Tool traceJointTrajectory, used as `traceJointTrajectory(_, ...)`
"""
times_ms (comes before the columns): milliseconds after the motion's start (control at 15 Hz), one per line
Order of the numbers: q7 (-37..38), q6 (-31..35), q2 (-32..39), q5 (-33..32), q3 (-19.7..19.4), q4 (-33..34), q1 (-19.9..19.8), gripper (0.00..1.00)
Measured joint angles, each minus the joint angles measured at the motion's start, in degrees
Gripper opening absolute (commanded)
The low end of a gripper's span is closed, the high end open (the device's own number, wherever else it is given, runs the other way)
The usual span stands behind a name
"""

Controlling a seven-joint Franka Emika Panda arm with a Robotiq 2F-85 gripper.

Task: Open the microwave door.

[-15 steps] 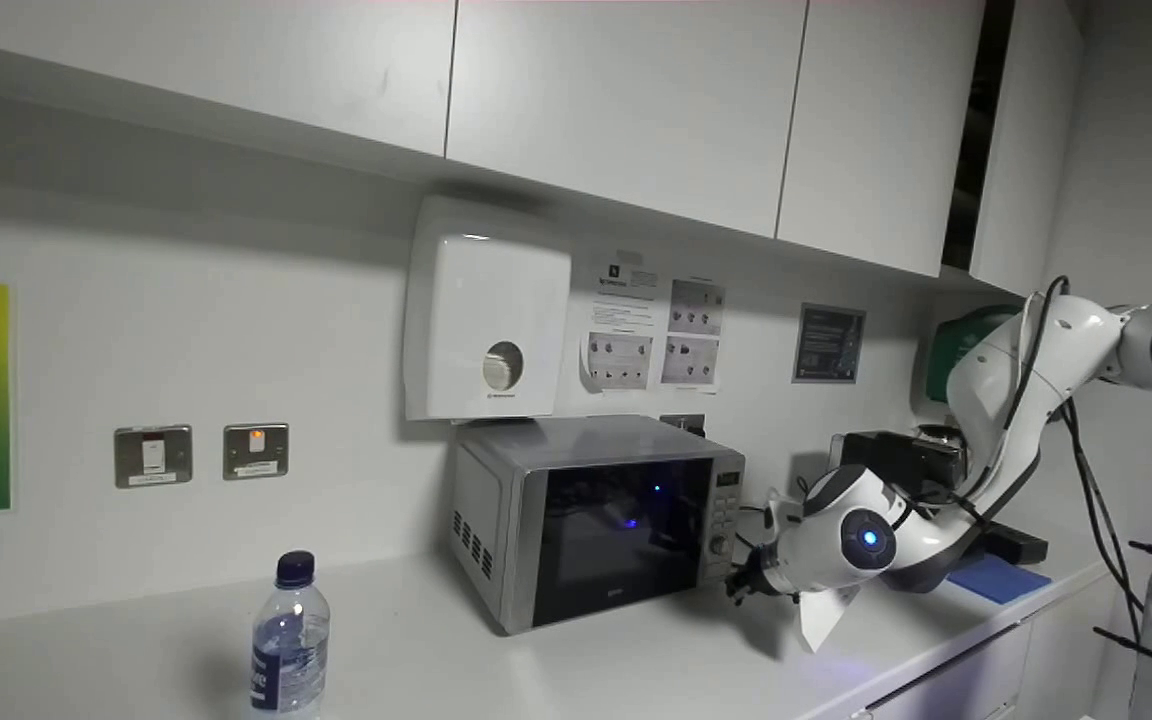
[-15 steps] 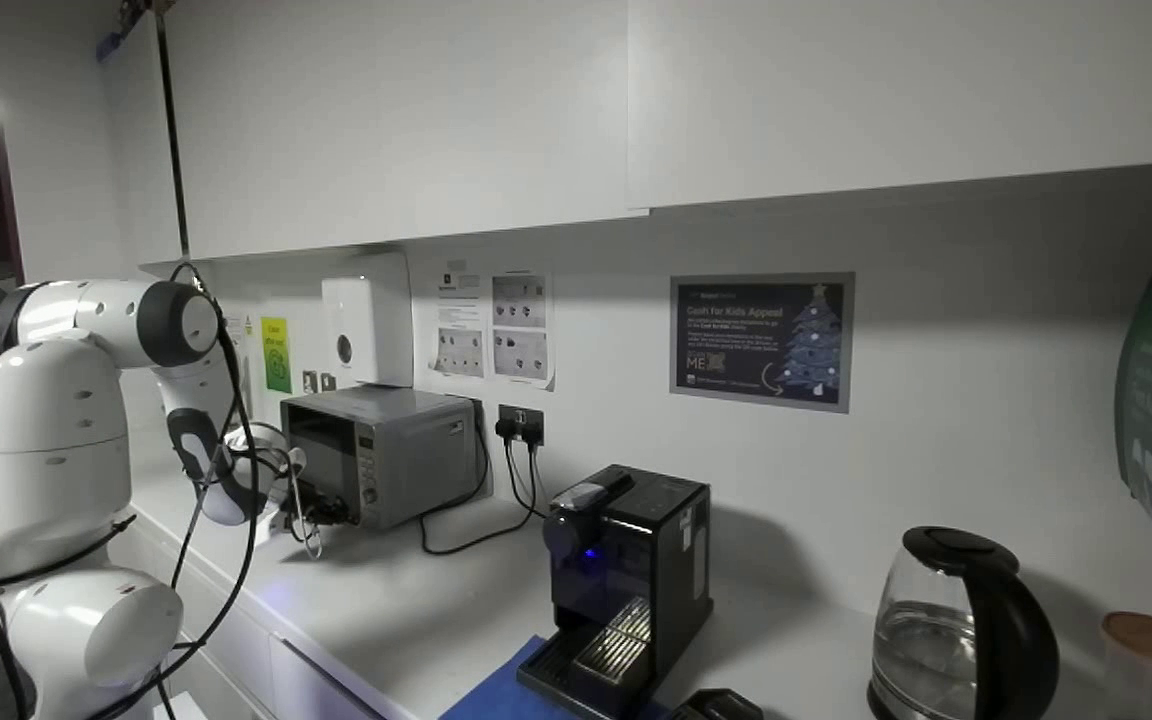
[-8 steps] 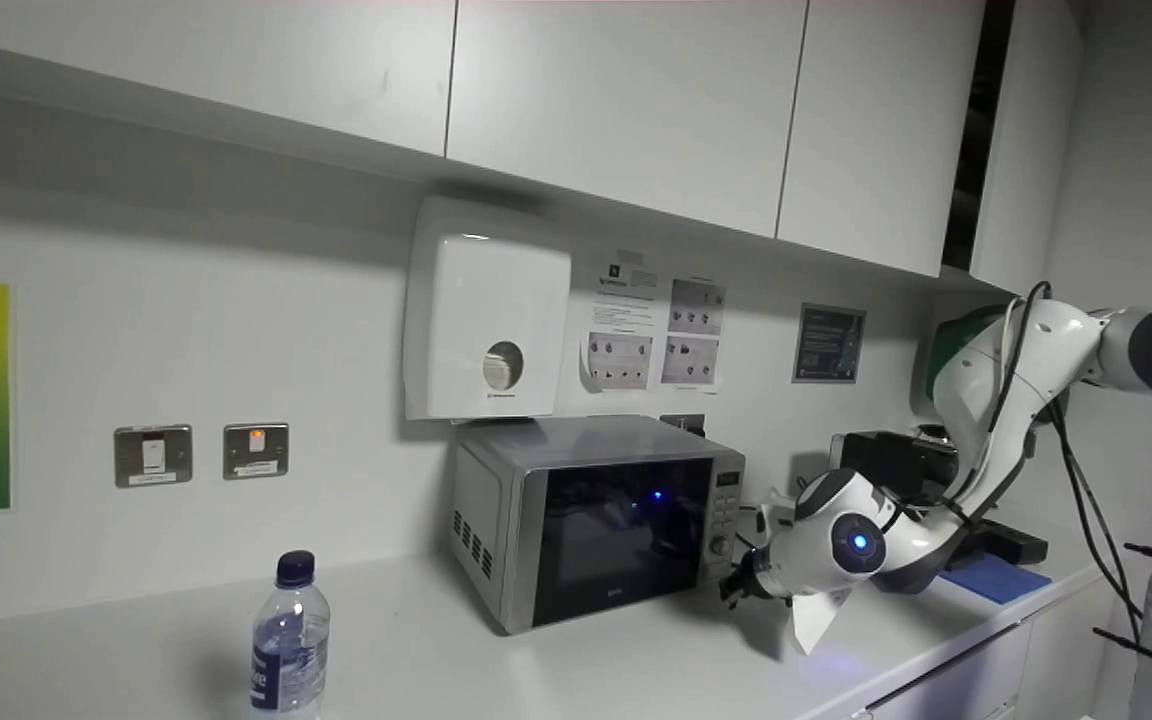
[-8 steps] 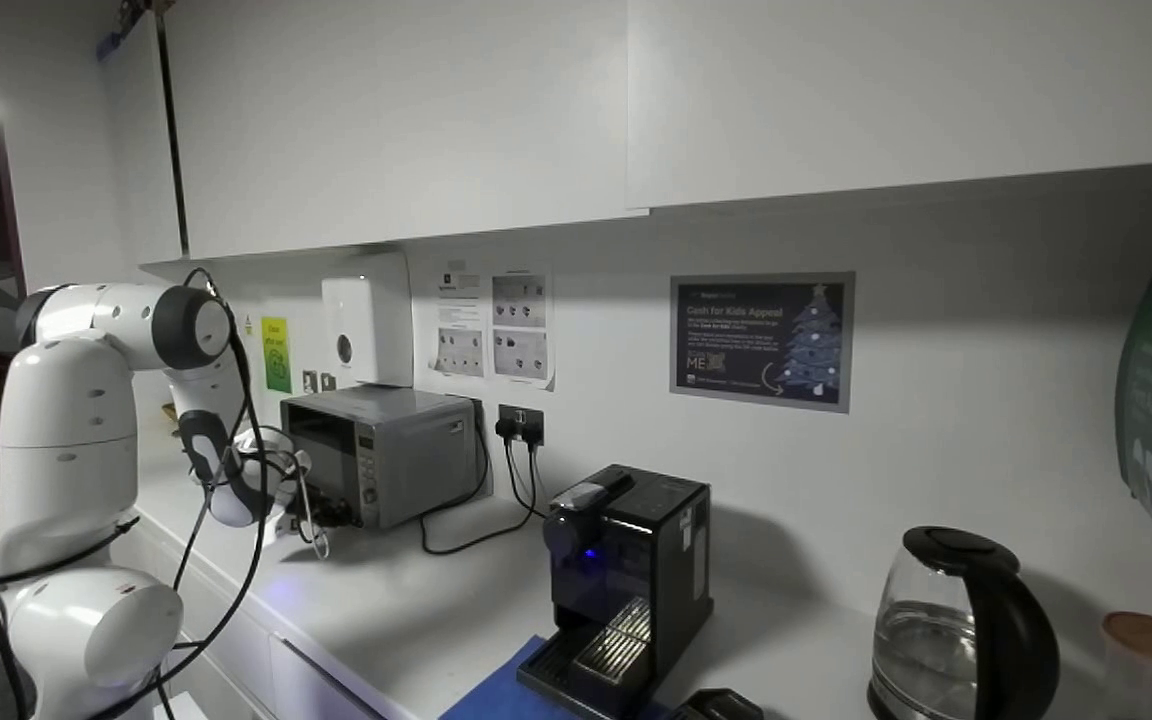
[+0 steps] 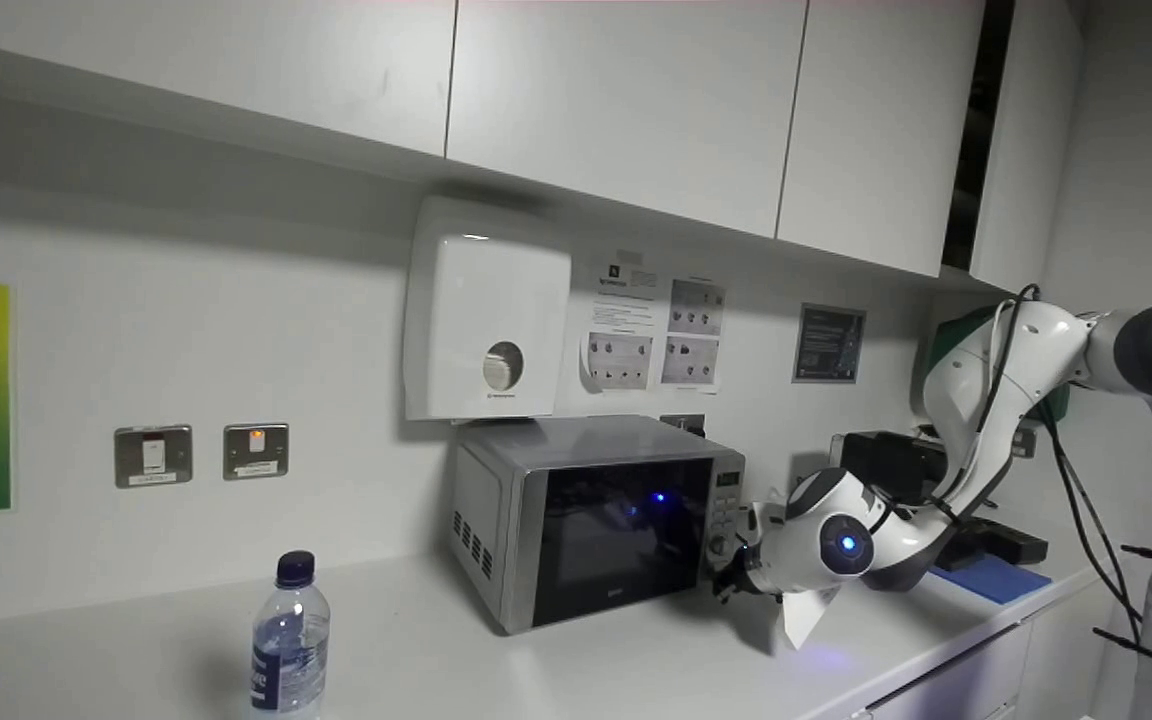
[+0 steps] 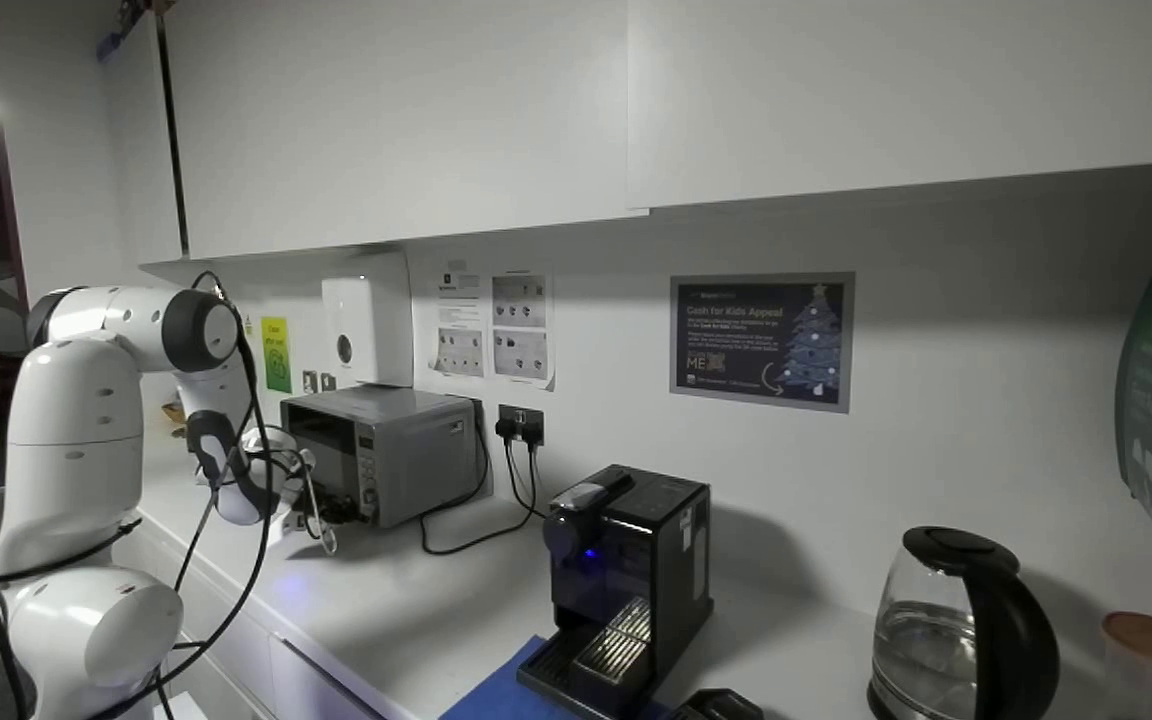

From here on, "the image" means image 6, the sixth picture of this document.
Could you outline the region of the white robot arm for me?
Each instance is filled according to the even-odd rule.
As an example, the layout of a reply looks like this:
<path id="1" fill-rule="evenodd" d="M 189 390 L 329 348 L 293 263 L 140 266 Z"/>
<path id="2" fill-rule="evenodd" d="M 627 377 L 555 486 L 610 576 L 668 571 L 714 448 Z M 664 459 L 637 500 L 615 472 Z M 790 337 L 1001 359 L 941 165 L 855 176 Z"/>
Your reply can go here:
<path id="1" fill-rule="evenodd" d="M 166 373 L 211 506 L 280 506 L 240 448 L 257 410 L 240 312 L 204 287 L 64 287 L 29 314 L 2 443 L 0 658 L 35 690 L 29 720 L 118 720 L 170 651 L 183 598 L 116 568 L 144 479 L 140 381 Z"/>

